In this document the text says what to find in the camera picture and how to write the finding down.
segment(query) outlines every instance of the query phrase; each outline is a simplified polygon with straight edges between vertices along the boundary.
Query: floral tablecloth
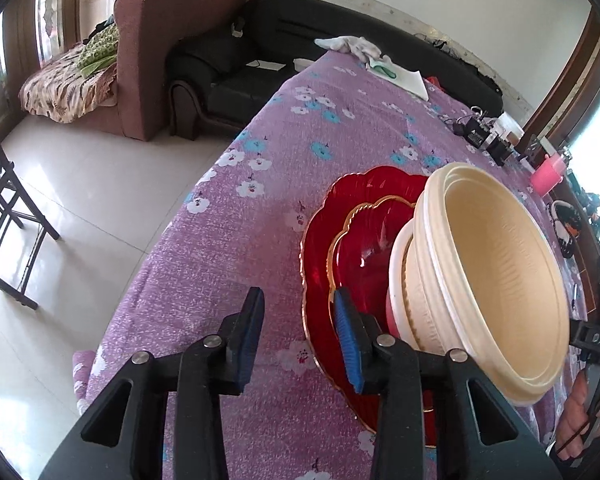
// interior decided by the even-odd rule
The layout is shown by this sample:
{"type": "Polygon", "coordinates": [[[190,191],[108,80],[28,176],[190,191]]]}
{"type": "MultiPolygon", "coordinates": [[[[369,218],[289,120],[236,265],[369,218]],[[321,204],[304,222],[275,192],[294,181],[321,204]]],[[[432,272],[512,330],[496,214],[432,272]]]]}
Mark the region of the floral tablecloth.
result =
{"type": "MultiPolygon", "coordinates": [[[[528,175],[515,162],[496,167],[454,136],[440,116],[458,117],[467,107],[428,83],[427,91],[423,102],[335,52],[287,81],[196,184],[143,264],[98,348],[87,400],[133,352],[170,354],[215,332],[257,285],[266,316],[251,383],[242,396],[222,399],[230,478],[367,479],[374,436],[317,369],[304,339],[298,253],[330,185],[378,165],[431,174],[459,160],[490,172],[544,230],[570,298],[575,263],[560,256],[528,175]]],[[[584,313],[578,300],[573,316],[584,313]]],[[[554,388],[533,409],[519,410],[544,443],[576,370],[570,355],[554,388]]],[[[165,478],[172,475],[173,409],[171,399],[165,478]]],[[[428,450],[430,478],[434,453],[428,450]]]]}

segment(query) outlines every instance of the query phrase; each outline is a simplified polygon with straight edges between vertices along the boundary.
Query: red object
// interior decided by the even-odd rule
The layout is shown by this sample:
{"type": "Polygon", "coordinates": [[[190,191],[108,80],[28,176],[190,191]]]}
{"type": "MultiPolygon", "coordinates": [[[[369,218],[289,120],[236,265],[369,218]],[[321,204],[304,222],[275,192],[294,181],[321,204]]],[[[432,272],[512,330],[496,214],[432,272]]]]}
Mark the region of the red object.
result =
{"type": "Polygon", "coordinates": [[[430,75],[429,77],[426,78],[427,81],[429,81],[433,86],[437,86],[438,88],[440,88],[443,92],[445,92],[445,89],[442,88],[442,85],[440,84],[440,81],[438,81],[438,78],[434,75],[430,75]]]}
{"type": "MultiPolygon", "coordinates": [[[[356,306],[362,312],[374,314],[386,330],[384,305],[389,254],[398,231],[413,217],[413,209],[400,199],[415,204],[426,181],[425,176],[410,175],[391,166],[379,166],[364,174],[345,175],[331,186],[322,208],[312,217],[302,239],[302,321],[306,338],[320,369],[344,394],[360,421],[372,431],[378,427],[379,397],[359,396],[347,379],[331,320],[331,284],[326,263],[334,244],[334,284],[348,286],[356,306]],[[378,203],[389,196],[400,199],[389,198],[378,203]],[[366,207],[356,212],[361,204],[366,207]]],[[[425,441],[428,446],[434,446],[435,425],[428,392],[424,399],[425,441]]]]}

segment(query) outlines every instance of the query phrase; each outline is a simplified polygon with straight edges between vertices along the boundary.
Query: black leather sofa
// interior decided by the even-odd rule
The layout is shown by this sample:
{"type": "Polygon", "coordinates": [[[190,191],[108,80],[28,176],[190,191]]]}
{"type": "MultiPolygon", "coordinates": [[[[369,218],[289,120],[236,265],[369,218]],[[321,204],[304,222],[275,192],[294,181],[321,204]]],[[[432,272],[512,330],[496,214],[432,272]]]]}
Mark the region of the black leather sofa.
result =
{"type": "Polygon", "coordinates": [[[492,80],[392,25],[321,0],[250,0],[232,24],[185,38],[168,55],[172,130],[192,139],[205,129],[242,129],[296,73],[295,58],[316,60],[325,53],[315,38],[344,35],[363,36],[398,65],[436,76],[469,106],[490,116],[502,112],[502,93],[492,80]],[[286,66],[279,72],[246,66],[255,59],[286,66]]]}

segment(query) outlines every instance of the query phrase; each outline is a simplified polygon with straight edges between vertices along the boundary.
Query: metal screw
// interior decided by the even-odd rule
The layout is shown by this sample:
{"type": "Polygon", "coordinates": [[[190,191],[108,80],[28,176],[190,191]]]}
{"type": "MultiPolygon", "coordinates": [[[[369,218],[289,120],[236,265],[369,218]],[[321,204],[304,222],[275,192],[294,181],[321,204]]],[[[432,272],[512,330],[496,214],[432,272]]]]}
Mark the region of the metal screw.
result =
{"type": "Polygon", "coordinates": [[[451,357],[451,360],[455,363],[464,363],[467,360],[468,355],[461,348],[454,348],[449,352],[449,357],[451,357]]]}
{"type": "Polygon", "coordinates": [[[146,350],[136,352],[131,356],[131,362],[135,365],[143,365],[149,360],[150,354],[146,350]]]}
{"type": "Polygon", "coordinates": [[[376,343],[383,347],[393,346],[395,344],[395,337],[390,334],[380,334],[376,338],[376,343]]]}
{"type": "Polygon", "coordinates": [[[205,337],[203,344],[207,348],[217,348],[222,344],[222,338],[217,334],[208,335],[205,337]]]}

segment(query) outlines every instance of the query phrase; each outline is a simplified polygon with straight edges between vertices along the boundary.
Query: green cloth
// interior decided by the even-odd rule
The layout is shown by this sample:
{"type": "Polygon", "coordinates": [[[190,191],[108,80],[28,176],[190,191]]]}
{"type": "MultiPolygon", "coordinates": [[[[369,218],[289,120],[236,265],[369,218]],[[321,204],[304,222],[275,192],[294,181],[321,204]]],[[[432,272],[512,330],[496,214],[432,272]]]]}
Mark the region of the green cloth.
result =
{"type": "Polygon", "coordinates": [[[120,34],[115,23],[101,30],[91,38],[91,41],[81,51],[77,63],[78,70],[82,70],[105,58],[115,56],[118,53],[119,40],[120,34]]]}
{"type": "Polygon", "coordinates": [[[104,57],[103,59],[98,60],[95,63],[91,63],[90,65],[87,65],[86,67],[81,68],[80,73],[82,74],[83,78],[87,79],[87,78],[89,78],[89,76],[91,74],[97,72],[98,70],[103,70],[107,66],[110,66],[113,63],[115,63],[117,58],[118,58],[118,54],[114,54],[113,56],[104,57]]]}

